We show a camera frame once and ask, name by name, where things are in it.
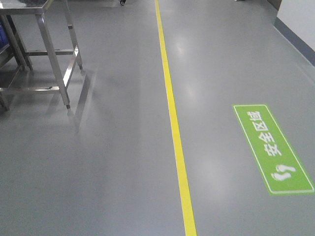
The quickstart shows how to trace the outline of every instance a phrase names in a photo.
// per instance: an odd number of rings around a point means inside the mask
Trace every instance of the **gray floor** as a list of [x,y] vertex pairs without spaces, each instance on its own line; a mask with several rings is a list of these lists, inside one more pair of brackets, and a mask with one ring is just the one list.
[[[154,1],[69,4],[85,69],[70,83],[71,111],[32,95],[0,112],[0,235],[183,236]],[[60,6],[49,29],[69,48]],[[198,235],[313,235],[315,195],[269,195],[232,109],[267,103],[315,179],[315,69],[273,27],[276,10],[160,7]],[[34,17],[15,21],[27,48],[43,48]],[[50,83],[48,60],[32,61],[23,83]]]

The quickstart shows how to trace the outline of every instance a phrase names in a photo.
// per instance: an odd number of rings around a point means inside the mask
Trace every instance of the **safety zone sign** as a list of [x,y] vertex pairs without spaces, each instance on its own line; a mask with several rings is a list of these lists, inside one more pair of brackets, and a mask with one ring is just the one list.
[[271,195],[311,194],[314,186],[267,105],[234,105]]

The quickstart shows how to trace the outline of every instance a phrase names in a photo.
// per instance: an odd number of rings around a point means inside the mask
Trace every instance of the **yellow floor stripe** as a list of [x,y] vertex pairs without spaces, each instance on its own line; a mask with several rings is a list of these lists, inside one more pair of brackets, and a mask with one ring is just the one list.
[[181,134],[180,134],[178,119],[177,119],[175,98],[173,94],[172,79],[171,79],[167,53],[166,53],[166,45],[165,45],[165,40],[164,40],[161,13],[159,9],[159,1],[155,0],[155,2],[156,2],[156,12],[157,12],[158,34],[159,34],[159,41],[160,41],[162,61],[163,61],[163,70],[164,70],[164,77],[165,77],[169,116],[171,119],[171,127],[172,127],[172,134],[173,134],[173,143],[174,143],[174,150],[175,150],[179,189],[180,189],[180,195],[181,195],[181,201],[182,201],[185,232],[186,232],[186,236],[197,236],[197,230],[195,226],[195,219],[193,215],[191,197],[190,197],[190,191],[189,191],[189,185],[188,185],[188,178],[187,178],[187,173],[186,173],[186,165],[185,165],[185,159],[184,159],[184,153],[183,153],[183,147],[182,147]]

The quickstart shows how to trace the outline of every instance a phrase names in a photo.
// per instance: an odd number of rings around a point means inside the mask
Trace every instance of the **wall baseboard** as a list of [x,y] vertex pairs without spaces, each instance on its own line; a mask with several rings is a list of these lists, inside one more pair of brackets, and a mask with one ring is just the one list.
[[313,66],[315,66],[315,51],[309,45],[290,30],[278,17],[275,20],[274,26]]

